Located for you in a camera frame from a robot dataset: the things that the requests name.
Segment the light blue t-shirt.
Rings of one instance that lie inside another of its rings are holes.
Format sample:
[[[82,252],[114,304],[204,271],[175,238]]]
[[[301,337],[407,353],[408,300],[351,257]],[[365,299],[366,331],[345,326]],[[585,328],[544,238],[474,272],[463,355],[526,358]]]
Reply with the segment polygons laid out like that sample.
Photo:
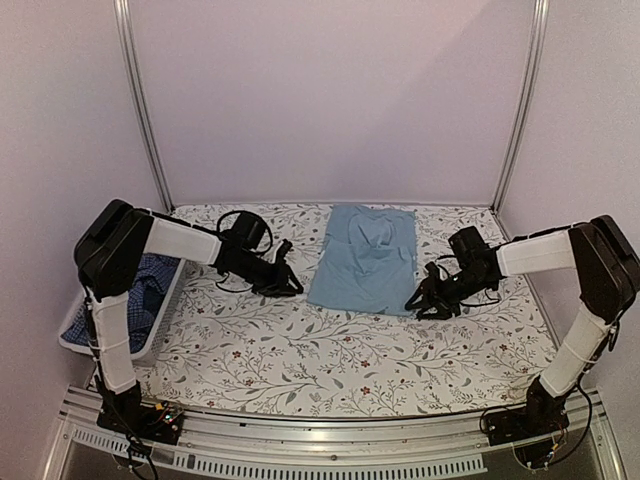
[[[393,208],[336,205],[307,295],[313,305],[407,316],[417,271],[415,214]]]

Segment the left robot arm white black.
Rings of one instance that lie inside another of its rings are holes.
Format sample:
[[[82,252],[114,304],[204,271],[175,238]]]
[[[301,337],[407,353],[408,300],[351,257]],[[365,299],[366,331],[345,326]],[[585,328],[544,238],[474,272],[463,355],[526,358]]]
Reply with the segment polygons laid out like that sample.
[[[258,246],[272,232],[257,214],[236,210],[228,229],[208,229],[152,210],[112,200],[75,246],[73,258],[88,302],[91,348],[98,365],[96,385],[103,409],[128,434],[148,426],[141,387],[131,359],[128,293],[140,260],[156,254],[208,265],[233,274],[264,297],[293,297],[303,291],[286,256],[288,240],[266,260]]]

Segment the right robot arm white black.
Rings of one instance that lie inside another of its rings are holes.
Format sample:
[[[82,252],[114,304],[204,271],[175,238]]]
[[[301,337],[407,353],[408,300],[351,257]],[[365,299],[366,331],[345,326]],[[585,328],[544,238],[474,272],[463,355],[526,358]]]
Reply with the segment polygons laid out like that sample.
[[[554,227],[491,247],[479,230],[466,227],[449,239],[459,270],[443,278],[430,262],[427,276],[405,304],[418,319],[448,320],[461,312],[464,300],[494,290],[517,275],[572,269],[580,288],[579,308],[550,365],[527,390],[526,407],[517,427],[537,436],[552,424],[567,395],[597,362],[613,349],[619,323],[639,292],[639,258],[609,215],[588,222]]]

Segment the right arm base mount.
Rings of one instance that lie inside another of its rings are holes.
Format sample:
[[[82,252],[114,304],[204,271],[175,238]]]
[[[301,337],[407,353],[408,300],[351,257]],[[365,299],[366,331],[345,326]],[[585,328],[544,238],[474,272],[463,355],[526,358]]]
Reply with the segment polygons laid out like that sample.
[[[533,401],[518,408],[491,408],[479,420],[480,430],[491,446],[559,432],[568,426],[565,401],[550,404]]]

